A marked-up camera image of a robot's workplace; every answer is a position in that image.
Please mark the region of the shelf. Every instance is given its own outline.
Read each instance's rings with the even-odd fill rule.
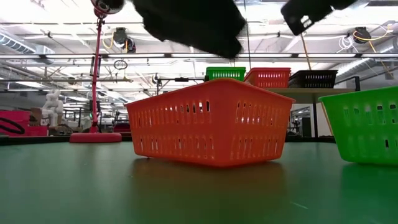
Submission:
[[[268,91],[295,99],[295,103],[318,103],[319,97],[331,96],[341,93],[351,93],[355,89],[332,89],[332,88],[268,88]]]

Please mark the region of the ceiling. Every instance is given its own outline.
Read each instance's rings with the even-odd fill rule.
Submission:
[[[96,16],[93,14],[93,6],[89,0],[13,0],[7,1],[6,7],[0,7],[0,32],[8,32],[16,35],[30,44],[47,46],[54,50],[55,54],[92,54],[95,50]],[[240,41],[244,47],[243,53],[303,53],[303,43],[299,37],[294,37],[285,24],[280,9],[284,2],[269,1],[247,5],[246,9],[238,5],[242,14],[247,16],[249,22],[249,37],[242,36]],[[304,35],[304,40],[309,53],[347,53],[354,50],[350,47],[345,50],[339,42],[352,33],[355,27],[366,26],[371,31],[372,38],[385,37],[375,40],[378,45],[395,36],[398,32],[397,6],[389,7],[365,7],[357,5],[335,11],[321,22],[311,27]],[[169,41],[160,42],[151,37],[143,28],[142,18],[134,10],[132,4],[126,4],[124,9],[113,16],[106,18],[103,29],[103,41],[105,45],[111,45],[111,36],[117,27],[125,27],[127,33],[134,39],[137,53],[187,53],[194,54],[200,51]],[[121,49],[112,46],[107,48],[102,42],[100,51],[107,53],[123,53]],[[354,44],[359,52],[368,52],[369,44]],[[1,46],[0,54],[18,54],[18,52]],[[114,69],[115,60],[103,60],[100,70],[100,79],[115,78],[117,70]],[[78,79],[90,78],[90,59],[85,60],[56,60],[53,64],[46,65],[32,60],[8,60],[15,66],[24,67],[33,73],[44,76],[52,74],[50,78],[60,79],[76,77]],[[128,68],[118,72],[118,78],[126,77],[132,82],[103,82],[103,88],[110,89],[151,89],[152,77],[157,73],[163,78],[197,77],[201,78],[206,72],[206,67],[290,67],[292,72],[308,69],[304,60],[236,60],[230,62],[219,58],[189,59],[189,58],[134,58],[129,59]],[[339,61],[319,62],[312,61],[313,69],[340,68]],[[383,72],[383,67],[377,65],[374,70]],[[361,76],[369,76],[374,73],[371,70],[361,72]],[[21,75],[21,78],[39,78],[34,75]],[[170,82],[167,89],[174,90],[185,86],[194,85],[197,82],[175,83]],[[395,85],[395,80],[378,76],[364,81],[366,88]],[[60,83],[62,88],[82,89],[83,83],[69,85]],[[128,101],[140,100],[149,97],[147,93],[138,91],[120,91],[119,94]]]

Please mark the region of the white statue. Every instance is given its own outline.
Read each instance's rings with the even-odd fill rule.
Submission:
[[[50,90],[50,93],[45,96],[45,104],[42,108],[42,121],[40,125],[58,125],[58,115],[63,112],[63,102],[58,100],[60,94],[60,90]]]

